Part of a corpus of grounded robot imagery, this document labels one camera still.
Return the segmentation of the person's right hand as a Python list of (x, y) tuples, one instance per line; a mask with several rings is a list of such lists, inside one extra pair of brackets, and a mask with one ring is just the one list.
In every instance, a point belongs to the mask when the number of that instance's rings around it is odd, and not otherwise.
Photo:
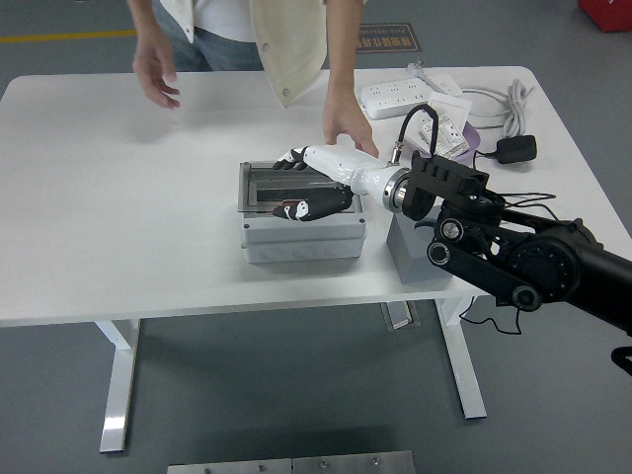
[(167, 110), (180, 106), (180, 91), (171, 86), (177, 80), (171, 44), (160, 29), (138, 32), (132, 67), (149, 101)]

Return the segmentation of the person's left hand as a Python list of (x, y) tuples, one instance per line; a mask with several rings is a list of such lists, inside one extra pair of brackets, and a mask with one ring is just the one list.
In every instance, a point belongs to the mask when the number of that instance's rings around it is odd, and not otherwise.
[(378, 157), (372, 127), (357, 102), (327, 103), (323, 109), (322, 127), (326, 144), (336, 144), (338, 137), (345, 134), (357, 150), (374, 158)]

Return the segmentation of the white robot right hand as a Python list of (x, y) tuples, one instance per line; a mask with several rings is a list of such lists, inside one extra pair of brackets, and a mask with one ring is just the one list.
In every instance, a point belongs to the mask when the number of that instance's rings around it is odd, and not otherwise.
[(273, 210), (276, 217), (313, 221), (348, 209), (353, 197), (370, 196), (392, 212), (401, 210), (396, 198), (407, 171), (396, 165), (386, 165), (373, 156), (341, 145), (314, 145), (295, 148), (277, 159), (274, 170), (311, 168), (338, 185), (322, 191), (313, 190), (308, 197), (285, 200)]

